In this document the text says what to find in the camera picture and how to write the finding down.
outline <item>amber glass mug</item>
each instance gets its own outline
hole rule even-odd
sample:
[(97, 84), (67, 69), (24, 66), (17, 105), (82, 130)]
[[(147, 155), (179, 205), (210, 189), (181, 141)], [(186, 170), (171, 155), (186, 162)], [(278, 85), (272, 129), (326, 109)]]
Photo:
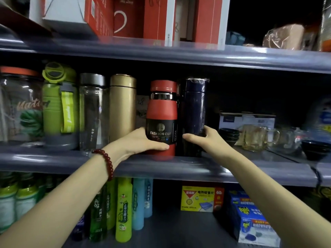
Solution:
[[(269, 132), (274, 132), (274, 140), (271, 142), (268, 141)], [(243, 149), (249, 151), (262, 151), (268, 144), (275, 144), (279, 140), (278, 130), (270, 130), (258, 125), (243, 125), (242, 134), (244, 136)]]

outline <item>left arm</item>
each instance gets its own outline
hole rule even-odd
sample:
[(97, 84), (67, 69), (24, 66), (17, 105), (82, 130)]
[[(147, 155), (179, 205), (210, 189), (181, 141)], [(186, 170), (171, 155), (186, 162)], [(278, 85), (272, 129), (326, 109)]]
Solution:
[[(113, 169), (133, 154), (166, 150), (165, 143), (150, 141), (137, 129), (103, 148)], [(62, 247), (97, 192), (108, 179), (106, 163), (94, 155), (0, 236), (0, 247)]]

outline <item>right arm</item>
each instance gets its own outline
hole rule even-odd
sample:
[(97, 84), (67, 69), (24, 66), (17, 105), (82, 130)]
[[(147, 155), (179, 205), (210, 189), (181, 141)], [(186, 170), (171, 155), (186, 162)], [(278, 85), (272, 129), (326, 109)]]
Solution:
[(206, 137), (184, 134), (231, 171), (254, 204), (290, 247), (331, 247), (331, 223), (230, 147), (216, 130), (205, 126)]

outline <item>mug handle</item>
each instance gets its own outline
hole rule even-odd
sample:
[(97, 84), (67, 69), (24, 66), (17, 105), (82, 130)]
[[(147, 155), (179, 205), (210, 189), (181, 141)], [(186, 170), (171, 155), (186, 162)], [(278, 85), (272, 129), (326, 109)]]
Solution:
[(279, 137), (280, 137), (280, 132), (279, 132), (279, 130), (269, 130), (268, 129), (268, 133), (269, 132), (271, 132), (271, 131), (273, 131), (273, 132), (276, 132), (277, 134), (276, 134), (276, 140), (274, 139), (273, 141), (271, 141), (271, 142), (268, 142), (268, 141), (266, 141), (266, 143), (272, 143), (272, 144), (276, 144), (278, 141), (279, 141)]
[(119, 32), (121, 29), (123, 29), (123, 28), (125, 27), (125, 25), (126, 25), (126, 22), (127, 22), (126, 14), (125, 14), (123, 11), (121, 11), (121, 10), (116, 11), (116, 12), (114, 13), (114, 16), (115, 16), (116, 14), (118, 14), (118, 13), (119, 13), (119, 14), (122, 14), (122, 15), (124, 16), (124, 24), (122, 25), (121, 28), (119, 28), (118, 30), (114, 31), (114, 34), (117, 33), (117, 32)]

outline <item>barcode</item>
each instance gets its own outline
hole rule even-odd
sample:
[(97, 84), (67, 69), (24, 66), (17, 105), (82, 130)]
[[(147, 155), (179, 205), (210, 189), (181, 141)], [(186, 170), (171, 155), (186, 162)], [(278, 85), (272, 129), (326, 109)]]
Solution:
[(92, 14), (93, 18), (95, 19), (95, 3), (93, 0), (92, 0), (92, 5), (91, 5), (91, 14)]

